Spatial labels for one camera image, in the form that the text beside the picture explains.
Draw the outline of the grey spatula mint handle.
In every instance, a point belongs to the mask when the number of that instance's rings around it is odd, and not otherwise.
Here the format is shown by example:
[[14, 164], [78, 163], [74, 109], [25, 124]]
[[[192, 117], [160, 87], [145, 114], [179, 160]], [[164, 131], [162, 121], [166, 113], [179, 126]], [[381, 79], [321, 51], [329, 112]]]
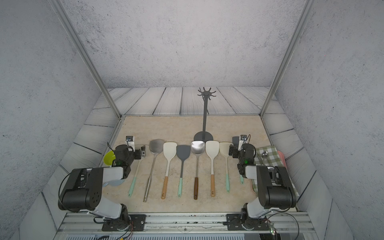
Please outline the grey spatula mint handle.
[[179, 198], [182, 196], [184, 163], [189, 158], [190, 153], [191, 153], [191, 146], [189, 146], [189, 145], [178, 145], [177, 146], [177, 157], [182, 162], [181, 163], [181, 174], [180, 174], [180, 180], [179, 180], [179, 187], [178, 187], [178, 197]]

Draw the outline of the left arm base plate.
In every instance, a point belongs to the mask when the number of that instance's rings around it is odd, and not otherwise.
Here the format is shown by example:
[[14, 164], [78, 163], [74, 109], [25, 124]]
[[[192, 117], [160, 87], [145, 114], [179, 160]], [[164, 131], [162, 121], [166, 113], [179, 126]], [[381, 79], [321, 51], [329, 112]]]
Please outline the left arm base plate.
[[147, 215], [129, 214], [118, 219], [105, 220], [102, 226], [103, 232], [142, 232], [144, 231]]

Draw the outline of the lime green bowl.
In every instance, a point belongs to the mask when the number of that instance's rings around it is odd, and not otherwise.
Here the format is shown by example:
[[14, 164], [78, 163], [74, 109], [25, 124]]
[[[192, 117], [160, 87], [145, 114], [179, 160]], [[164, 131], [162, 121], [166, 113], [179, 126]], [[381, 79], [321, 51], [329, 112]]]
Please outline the lime green bowl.
[[112, 166], [115, 159], [115, 153], [113, 151], [109, 151], [105, 154], [103, 162], [106, 166]]

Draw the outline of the left aluminium frame post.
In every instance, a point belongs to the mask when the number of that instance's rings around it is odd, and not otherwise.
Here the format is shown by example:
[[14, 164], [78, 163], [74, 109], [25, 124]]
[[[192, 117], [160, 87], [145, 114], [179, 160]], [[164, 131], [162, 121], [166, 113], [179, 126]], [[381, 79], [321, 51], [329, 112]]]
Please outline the left aluminium frame post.
[[86, 67], [90, 71], [94, 81], [98, 85], [101, 93], [105, 97], [107, 103], [112, 108], [114, 114], [120, 120], [122, 118], [122, 114], [117, 108], [115, 101], [111, 97], [111, 94], [107, 90], [99, 72], [97, 71], [94, 63], [92, 62], [90, 55], [88, 54], [83, 42], [81, 41], [77, 31], [75, 30], [73, 24], [71, 23], [71, 20], [69, 19], [61, 1], [59, 0], [51, 0], [49, 1], [53, 10], [55, 11], [59, 21], [61, 22], [63, 28], [65, 29], [66, 33], [70, 37], [72, 43], [75, 45], [78, 53], [80, 54], [80, 57], [82, 58], [83, 62], [85, 63]]

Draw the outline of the cream utensil mint handle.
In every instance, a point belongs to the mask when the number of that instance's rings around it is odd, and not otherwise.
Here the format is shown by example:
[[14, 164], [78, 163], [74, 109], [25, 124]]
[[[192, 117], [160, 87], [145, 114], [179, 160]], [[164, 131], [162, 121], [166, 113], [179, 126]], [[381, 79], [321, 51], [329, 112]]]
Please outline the cream utensil mint handle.
[[226, 191], [229, 194], [230, 193], [230, 178], [229, 178], [228, 158], [230, 156], [229, 152], [230, 152], [230, 147], [232, 146], [232, 144], [229, 142], [220, 142], [219, 145], [220, 145], [219, 151], [224, 156], [225, 161], [226, 161]]

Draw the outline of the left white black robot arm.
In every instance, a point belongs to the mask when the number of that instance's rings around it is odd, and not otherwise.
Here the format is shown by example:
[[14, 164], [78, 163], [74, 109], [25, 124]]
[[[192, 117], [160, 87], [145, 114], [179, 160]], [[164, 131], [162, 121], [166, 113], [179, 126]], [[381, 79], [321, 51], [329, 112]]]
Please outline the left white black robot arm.
[[58, 207], [73, 213], [87, 212], [106, 221], [129, 222], [127, 207], [103, 197], [106, 186], [121, 184], [128, 178], [131, 165], [145, 156], [146, 146], [134, 150], [129, 145], [119, 145], [113, 153], [110, 167], [74, 169], [68, 174], [66, 184], [59, 187]]

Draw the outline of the pink plate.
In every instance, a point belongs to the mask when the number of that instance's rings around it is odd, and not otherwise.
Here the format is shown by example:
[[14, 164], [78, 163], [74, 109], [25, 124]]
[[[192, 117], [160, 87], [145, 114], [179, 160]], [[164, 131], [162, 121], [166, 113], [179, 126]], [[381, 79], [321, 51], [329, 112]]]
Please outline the pink plate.
[[281, 151], [278, 151], [278, 154], [279, 154], [279, 158], [280, 158], [281, 162], [283, 163], [284, 167], [286, 168], [287, 164], [286, 164], [286, 160], [285, 160], [284, 154]]

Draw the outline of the metal spoon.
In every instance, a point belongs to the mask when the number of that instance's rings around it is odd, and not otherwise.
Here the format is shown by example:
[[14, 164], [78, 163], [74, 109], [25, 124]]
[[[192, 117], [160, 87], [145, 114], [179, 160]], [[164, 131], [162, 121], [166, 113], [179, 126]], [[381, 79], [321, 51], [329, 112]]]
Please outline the metal spoon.
[[262, 153], [262, 158], [266, 159], [268, 157], [268, 152], [267, 151], [264, 151]]

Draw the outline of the right aluminium frame post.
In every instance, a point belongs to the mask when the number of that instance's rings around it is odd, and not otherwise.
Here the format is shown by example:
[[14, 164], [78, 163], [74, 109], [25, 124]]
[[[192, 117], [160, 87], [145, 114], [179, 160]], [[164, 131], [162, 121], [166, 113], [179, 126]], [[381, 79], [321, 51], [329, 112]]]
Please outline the right aluminium frame post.
[[269, 105], [272, 101], [272, 98], [278, 89], [278, 86], [279, 86], [279, 84], [283, 78], [284, 72], [285, 72], [287, 66], [289, 65], [290, 59], [291, 59], [291, 57], [295, 51], [296, 45], [298, 44], [300, 37], [304, 31], [305, 25], [306, 25], [306, 23], [310, 17], [310, 14], [311, 14], [311, 11], [313, 10], [315, 2], [316, 2], [315, 0], [307, 0], [305, 2], [301, 16], [298, 20], [296, 27], [295, 27], [295, 30], [293, 32], [291, 39], [290, 39], [289, 45], [288, 45], [287, 50], [284, 54], [284, 57], [281, 61], [281, 64], [277, 70], [277, 73], [274, 77], [274, 80], [272, 81], [272, 84], [270, 86], [270, 90], [267, 94], [266, 100], [263, 104], [263, 107], [262, 107], [262, 110], [260, 113], [261, 119], [267, 113], [267, 110], [268, 110]]

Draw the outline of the green checkered cloth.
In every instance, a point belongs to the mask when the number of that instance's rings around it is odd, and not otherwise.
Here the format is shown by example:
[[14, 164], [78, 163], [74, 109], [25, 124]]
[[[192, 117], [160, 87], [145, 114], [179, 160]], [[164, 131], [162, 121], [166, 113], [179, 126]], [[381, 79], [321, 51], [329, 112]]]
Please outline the green checkered cloth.
[[[262, 153], [264, 151], [268, 152], [268, 157], [266, 159], [262, 158]], [[256, 156], [254, 159], [254, 163], [258, 165], [264, 166], [284, 166], [281, 162], [278, 154], [278, 150], [275, 146], [265, 146], [256, 148]], [[252, 181], [252, 190], [258, 197], [258, 186], [257, 186], [257, 170], [256, 167], [251, 167], [251, 176], [250, 179]]]

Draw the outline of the grey utensil rack stand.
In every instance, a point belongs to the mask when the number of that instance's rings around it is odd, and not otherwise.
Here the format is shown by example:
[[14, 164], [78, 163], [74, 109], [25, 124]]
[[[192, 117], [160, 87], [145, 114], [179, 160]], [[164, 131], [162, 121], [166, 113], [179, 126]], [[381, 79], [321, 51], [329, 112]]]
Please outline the grey utensil rack stand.
[[208, 100], [210, 100], [211, 97], [216, 97], [216, 96], [214, 96], [214, 93], [216, 91], [212, 92], [211, 89], [212, 88], [209, 88], [208, 90], [206, 90], [205, 87], [203, 87], [202, 90], [201, 90], [201, 88], [199, 88], [199, 90], [198, 90], [200, 93], [199, 96], [201, 96], [203, 98], [203, 101], [204, 101], [203, 127], [202, 127], [202, 131], [195, 134], [194, 141], [207, 142], [207, 141], [213, 141], [214, 140], [212, 134], [207, 132], [207, 130], [206, 130], [207, 114], [208, 114]]

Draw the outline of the cream spatula light wood handle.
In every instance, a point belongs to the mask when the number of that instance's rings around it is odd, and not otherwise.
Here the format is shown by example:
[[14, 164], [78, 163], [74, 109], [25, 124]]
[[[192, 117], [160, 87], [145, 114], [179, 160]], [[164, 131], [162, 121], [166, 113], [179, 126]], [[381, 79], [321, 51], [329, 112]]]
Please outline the cream spatula light wood handle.
[[164, 200], [166, 198], [170, 164], [171, 164], [171, 160], [176, 156], [177, 143], [165, 142], [163, 145], [163, 153], [164, 153], [164, 156], [167, 160], [167, 168], [166, 168], [165, 179], [164, 179], [162, 195], [161, 195], [162, 200]]

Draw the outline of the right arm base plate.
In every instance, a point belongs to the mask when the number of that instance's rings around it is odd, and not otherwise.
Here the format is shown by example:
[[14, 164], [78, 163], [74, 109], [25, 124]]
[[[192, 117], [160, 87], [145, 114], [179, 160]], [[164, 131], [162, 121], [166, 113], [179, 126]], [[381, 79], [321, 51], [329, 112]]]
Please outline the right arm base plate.
[[228, 231], [269, 231], [270, 227], [266, 221], [247, 218], [243, 220], [240, 214], [226, 214], [223, 225]]

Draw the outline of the aluminium frame post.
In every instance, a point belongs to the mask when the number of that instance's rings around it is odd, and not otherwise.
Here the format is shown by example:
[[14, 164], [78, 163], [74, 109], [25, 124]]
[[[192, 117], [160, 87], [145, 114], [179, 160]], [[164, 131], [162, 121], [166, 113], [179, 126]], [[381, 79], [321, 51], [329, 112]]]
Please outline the aluminium frame post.
[[287, 66], [289, 65], [290, 59], [291, 59], [291, 57], [295, 51], [296, 45], [298, 44], [300, 37], [304, 31], [305, 25], [306, 25], [306, 23], [310, 17], [310, 14], [311, 14], [311, 11], [313, 10], [315, 2], [316, 2], [315, 0], [307, 0], [305, 2], [301, 16], [298, 20], [296, 27], [295, 27], [295, 30], [293, 32], [291, 39], [290, 39], [289, 45], [288, 45], [287, 50], [284, 54], [284, 57], [281, 61], [281, 64], [277, 70], [277, 73], [274, 77], [274, 80], [272, 81], [272, 84], [270, 86], [270, 90], [267, 94], [266, 100], [263, 104], [263, 107], [262, 107], [262, 110], [260, 113], [261, 119], [267, 113], [267, 110], [268, 110], [269, 105], [272, 101], [272, 98], [278, 89], [278, 86], [279, 86], [279, 84], [283, 78], [284, 72], [285, 72]]
[[90, 55], [88, 54], [83, 42], [81, 41], [77, 31], [75, 30], [73, 24], [71, 23], [71, 20], [69, 19], [61, 1], [59, 0], [51, 0], [49, 1], [53, 10], [55, 11], [59, 21], [61, 22], [63, 28], [65, 29], [66, 33], [70, 37], [72, 43], [75, 45], [78, 53], [80, 54], [80, 57], [82, 58], [83, 62], [85, 63], [86, 67], [90, 71], [94, 81], [98, 85], [101, 93], [105, 97], [107, 103], [112, 108], [114, 114], [120, 120], [122, 118], [122, 114], [117, 108], [115, 101], [111, 97], [111, 94], [107, 90], [99, 72], [97, 71], [94, 63], [92, 62]]

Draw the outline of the utensil light wood handle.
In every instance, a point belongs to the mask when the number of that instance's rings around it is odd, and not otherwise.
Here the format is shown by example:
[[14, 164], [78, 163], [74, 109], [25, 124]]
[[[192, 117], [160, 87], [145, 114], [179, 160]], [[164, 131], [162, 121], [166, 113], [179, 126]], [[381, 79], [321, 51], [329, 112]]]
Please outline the utensil light wood handle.
[[220, 143], [218, 141], [207, 141], [206, 142], [206, 153], [211, 159], [211, 197], [216, 196], [215, 190], [215, 173], [214, 173], [214, 160], [219, 154]]

